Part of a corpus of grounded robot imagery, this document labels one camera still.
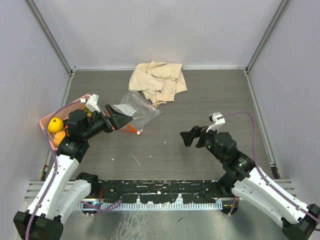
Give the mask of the clear zip top bag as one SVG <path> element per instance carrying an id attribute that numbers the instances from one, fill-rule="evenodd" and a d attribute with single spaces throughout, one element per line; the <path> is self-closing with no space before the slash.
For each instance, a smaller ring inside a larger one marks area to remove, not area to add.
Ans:
<path id="1" fill-rule="evenodd" d="M 119 113 L 132 117 L 121 130 L 141 135 L 143 128 L 161 114 L 161 111 L 150 104 L 138 91 L 129 91 L 119 104 L 112 105 Z"/>

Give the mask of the fake brown longan bunch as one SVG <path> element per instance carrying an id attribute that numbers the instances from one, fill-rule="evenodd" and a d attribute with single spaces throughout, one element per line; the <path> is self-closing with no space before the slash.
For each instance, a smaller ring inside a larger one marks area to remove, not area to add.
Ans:
<path id="1" fill-rule="evenodd" d="M 94 113 L 90 111 L 85 105 L 81 107 L 81 109 L 86 113 L 86 116 L 91 119 L 94 116 Z"/>

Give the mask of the fake orange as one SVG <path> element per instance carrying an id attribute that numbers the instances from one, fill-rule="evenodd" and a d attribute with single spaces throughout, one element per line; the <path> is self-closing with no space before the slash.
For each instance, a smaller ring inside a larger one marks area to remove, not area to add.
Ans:
<path id="1" fill-rule="evenodd" d="M 65 131 L 57 132 L 53 137 L 53 143 L 58 147 L 62 140 L 66 137 Z"/>

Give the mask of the fake lemon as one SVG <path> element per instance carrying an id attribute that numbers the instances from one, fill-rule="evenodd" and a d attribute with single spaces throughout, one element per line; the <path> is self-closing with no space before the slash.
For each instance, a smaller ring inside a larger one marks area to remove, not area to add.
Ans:
<path id="1" fill-rule="evenodd" d="M 51 134 L 56 134 L 64 130 L 64 122 L 58 118 L 54 117 L 50 120 L 47 131 Z"/>

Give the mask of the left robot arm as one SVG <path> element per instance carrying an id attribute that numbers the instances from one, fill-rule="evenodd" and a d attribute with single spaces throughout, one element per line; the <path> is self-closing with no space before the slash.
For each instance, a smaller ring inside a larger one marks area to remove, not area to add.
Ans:
<path id="1" fill-rule="evenodd" d="M 100 132 L 111 133 L 133 118 L 117 112 L 109 104 L 88 116 L 84 109 L 69 113 L 64 121 L 66 136 L 53 153 L 54 163 L 33 202 L 26 211 L 18 211 L 13 222 L 23 240 L 59 240 L 74 208 L 85 198 L 100 193 L 98 176 L 81 173 L 68 192 L 66 185 L 89 148 L 88 140 Z"/>

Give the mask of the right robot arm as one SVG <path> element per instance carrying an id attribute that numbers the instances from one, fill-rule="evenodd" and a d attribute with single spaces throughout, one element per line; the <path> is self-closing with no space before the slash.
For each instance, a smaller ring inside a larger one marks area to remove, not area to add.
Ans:
<path id="1" fill-rule="evenodd" d="M 238 150 L 228 132 L 194 126 L 180 133 L 186 147 L 198 139 L 221 164 L 225 174 L 218 181 L 225 197 L 244 199 L 269 216 L 289 240 L 307 240 L 320 223 L 320 208 L 307 204 L 272 180 L 253 159 Z"/>

